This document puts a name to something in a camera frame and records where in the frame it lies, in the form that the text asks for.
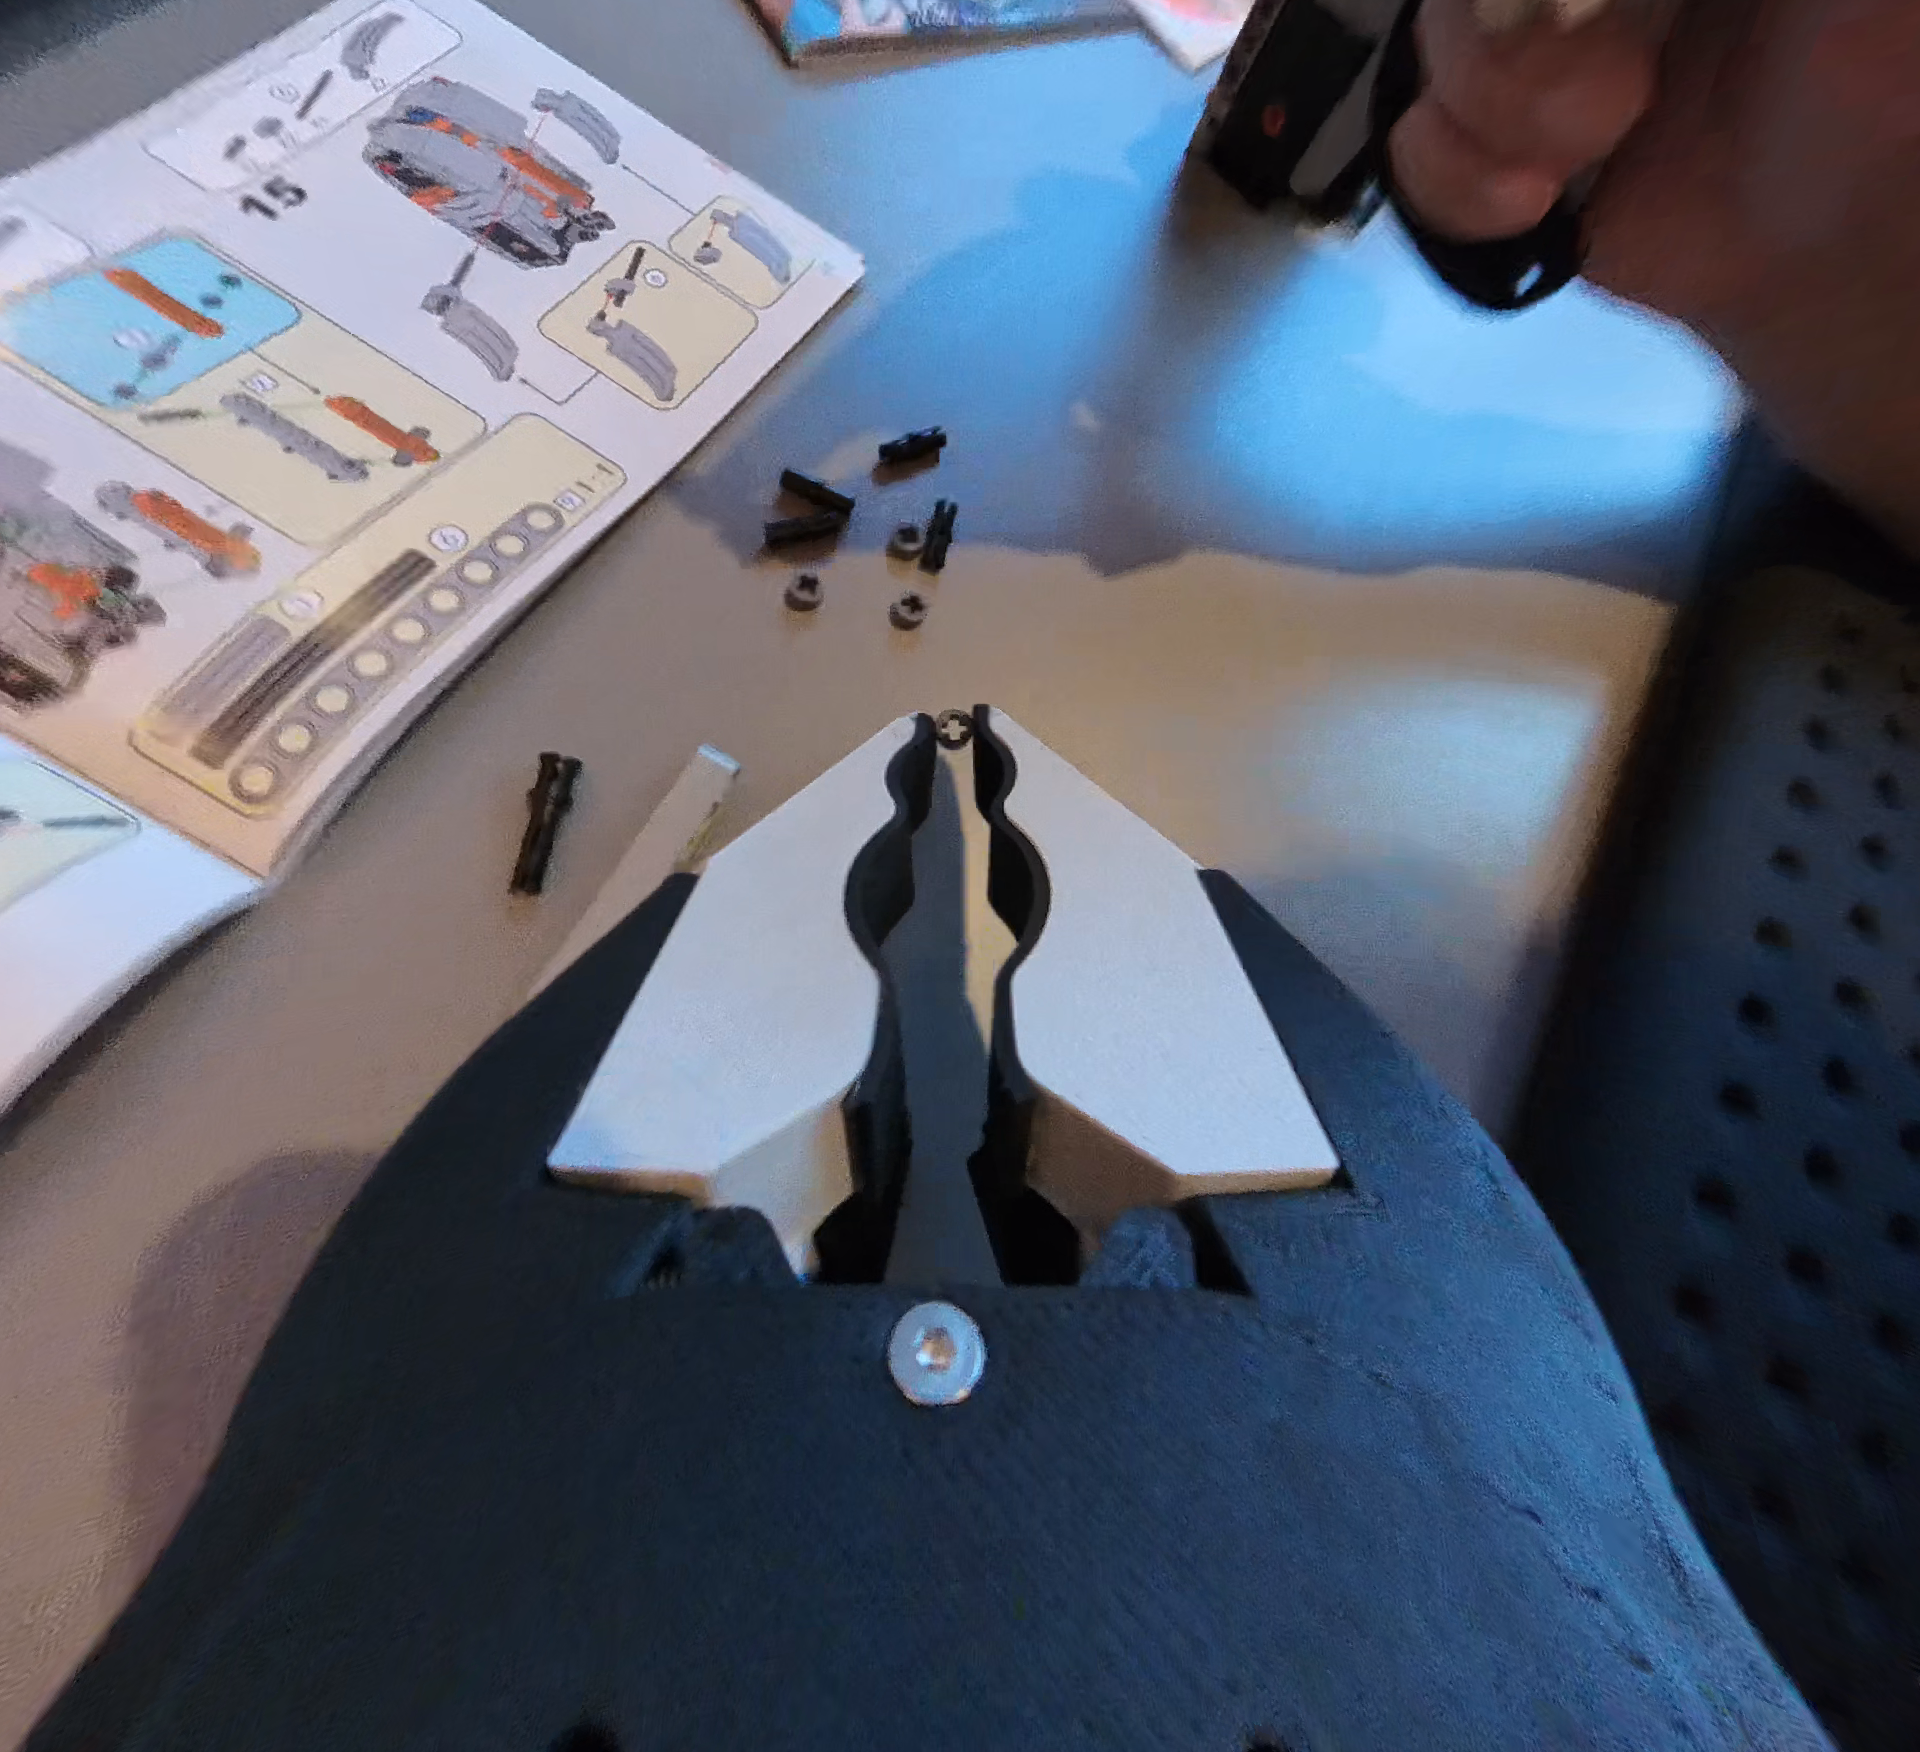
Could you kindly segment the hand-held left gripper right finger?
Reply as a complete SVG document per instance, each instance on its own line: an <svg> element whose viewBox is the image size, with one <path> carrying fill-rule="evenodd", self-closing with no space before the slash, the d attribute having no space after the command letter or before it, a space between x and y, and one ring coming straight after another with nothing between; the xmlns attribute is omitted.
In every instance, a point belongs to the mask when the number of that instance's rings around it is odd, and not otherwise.
<svg viewBox="0 0 1920 1752"><path fill-rule="evenodd" d="M1005 709L973 709L973 794L1012 937L968 1161L1003 1282L1079 1285L1131 1213L1332 1188L1208 871Z"/></svg>

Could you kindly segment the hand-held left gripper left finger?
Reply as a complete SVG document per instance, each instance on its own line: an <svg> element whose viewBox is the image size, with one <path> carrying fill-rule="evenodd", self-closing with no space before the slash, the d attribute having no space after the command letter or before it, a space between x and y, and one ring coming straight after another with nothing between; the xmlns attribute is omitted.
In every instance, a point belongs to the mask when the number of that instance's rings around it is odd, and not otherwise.
<svg viewBox="0 0 1920 1752"><path fill-rule="evenodd" d="M551 1176L759 1213L799 1276L884 1279L913 1154L884 948L939 753L905 714L708 858Z"/></svg>

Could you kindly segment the grey desk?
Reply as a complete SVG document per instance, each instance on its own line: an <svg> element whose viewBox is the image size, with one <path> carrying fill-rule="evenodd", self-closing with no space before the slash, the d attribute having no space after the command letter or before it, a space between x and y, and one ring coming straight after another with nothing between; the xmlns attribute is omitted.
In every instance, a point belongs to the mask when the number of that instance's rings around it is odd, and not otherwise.
<svg viewBox="0 0 1920 1752"><path fill-rule="evenodd" d="M4 168L328 0L4 0ZM1233 872L1492 1131L1719 497L1730 392L1595 294L1483 321L1391 225L1253 215L1141 35L784 65L745 0L481 0L866 259L257 909L4 1126L4 1749L198 1493L403 1125L525 1003L699 744L738 830L990 702ZM942 427L936 461L877 464ZM856 499L833 541L796 469ZM946 567L886 556L958 516ZM786 583L825 579L816 612ZM891 605L922 590L918 631ZM510 894L543 753L585 763Z"/></svg>

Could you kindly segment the person's right hand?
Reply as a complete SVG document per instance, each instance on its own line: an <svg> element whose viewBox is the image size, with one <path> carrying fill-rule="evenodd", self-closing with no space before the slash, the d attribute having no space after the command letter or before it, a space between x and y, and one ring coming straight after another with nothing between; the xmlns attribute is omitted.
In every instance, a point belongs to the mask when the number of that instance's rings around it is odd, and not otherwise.
<svg viewBox="0 0 1920 1752"><path fill-rule="evenodd" d="M1918 0L1620 2L1486 35L1425 0L1388 173L1432 235L1595 174L1589 282L1693 333L1815 481L1918 548Z"/></svg>

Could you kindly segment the light grey long beam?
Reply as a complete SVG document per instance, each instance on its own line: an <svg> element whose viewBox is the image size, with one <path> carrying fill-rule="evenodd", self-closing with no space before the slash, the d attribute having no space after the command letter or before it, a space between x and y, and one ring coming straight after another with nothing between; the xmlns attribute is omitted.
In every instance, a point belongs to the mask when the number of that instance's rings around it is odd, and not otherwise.
<svg viewBox="0 0 1920 1752"><path fill-rule="evenodd" d="M662 882L699 869L708 853L708 835L734 794L738 775L738 763L714 746L700 744L690 754L671 791L638 828L636 839L549 961L540 974L543 984L555 982L599 946Z"/></svg>

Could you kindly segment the long black pin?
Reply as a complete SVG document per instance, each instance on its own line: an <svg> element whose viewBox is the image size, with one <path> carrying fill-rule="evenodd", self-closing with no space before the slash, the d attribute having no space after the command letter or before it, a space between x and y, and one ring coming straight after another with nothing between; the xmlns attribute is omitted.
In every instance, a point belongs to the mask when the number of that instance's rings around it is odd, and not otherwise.
<svg viewBox="0 0 1920 1752"><path fill-rule="evenodd" d="M560 832L573 812L585 760L564 753L540 753L527 796L527 820L508 876L508 894L537 899L546 891Z"/></svg>

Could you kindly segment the open instruction booklet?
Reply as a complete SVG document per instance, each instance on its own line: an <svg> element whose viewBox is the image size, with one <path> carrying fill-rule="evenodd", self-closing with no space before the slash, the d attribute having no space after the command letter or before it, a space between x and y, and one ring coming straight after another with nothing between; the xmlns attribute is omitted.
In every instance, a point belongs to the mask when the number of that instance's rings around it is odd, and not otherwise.
<svg viewBox="0 0 1920 1752"><path fill-rule="evenodd" d="M479 0L333 0L3 206L13 1114L866 268Z"/></svg>

